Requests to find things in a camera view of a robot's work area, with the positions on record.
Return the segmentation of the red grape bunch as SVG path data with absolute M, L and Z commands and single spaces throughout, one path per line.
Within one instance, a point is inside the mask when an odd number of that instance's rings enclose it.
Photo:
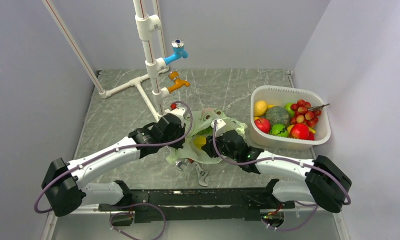
M 319 122 L 319 117 L 323 113 L 323 109 L 330 104 L 312 106 L 310 102 L 303 99 L 297 100 L 291 105 L 291 109 L 295 111 L 294 117 L 290 118 L 290 125 L 304 124 L 314 128 Z

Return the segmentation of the yellow star fruit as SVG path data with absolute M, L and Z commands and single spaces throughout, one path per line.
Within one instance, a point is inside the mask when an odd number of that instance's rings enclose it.
M 207 138 L 202 135 L 198 135 L 193 140 L 193 144 L 197 149 L 202 150 L 202 147 L 207 144 Z

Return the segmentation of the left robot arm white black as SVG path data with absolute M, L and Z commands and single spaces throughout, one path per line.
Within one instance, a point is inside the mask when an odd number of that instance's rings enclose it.
M 92 181 L 123 164 L 155 154 L 163 147 L 181 148 L 185 142 L 184 118 L 185 114 L 178 108 L 89 156 L 69 162 L 62 158 L 53 160 L 41 184 L 50 211 L 62 217 L 84 205 L 108 204 L 119 210 L 127 209 L 132 197 L 123 181 L 108 184 Z

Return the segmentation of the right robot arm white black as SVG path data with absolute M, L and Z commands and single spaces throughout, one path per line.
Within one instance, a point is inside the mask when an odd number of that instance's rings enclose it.
M 243 171 L 277 176 L 270 181 L 263 201 L 270 208 L 282 202 L 312 202 L 331 213 L 352 203 L 350 178 L 328 157 L 299 159 L 277 155 L 247 145 L 234 130 L 195 140 L 195 146 L 211 158 L 219 158 Z

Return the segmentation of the pale green plastic bag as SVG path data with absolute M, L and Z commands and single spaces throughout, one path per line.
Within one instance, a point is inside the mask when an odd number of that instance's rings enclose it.
M 206 165 L 218 164 L 221 161 L 220 158 L 209 157 L 195 145 L 200 137 L 206 138 L 212 134 L 213 130 L 211 124 L 216 119 L 222 119 L 226 123 L 226 128 L 228 130 L 235 130 L 240 136 L 245 137 L 247 125 L 235 118 L 226 116 L 221 109 L 207 107 L 201 111 L 193 111 L 192 115 L 193 127 L 185 139 L 183 148 L 171 148 L 169 155 L 166 157 L 166 161 L 170 164 L 180 159 L 192 159 Z

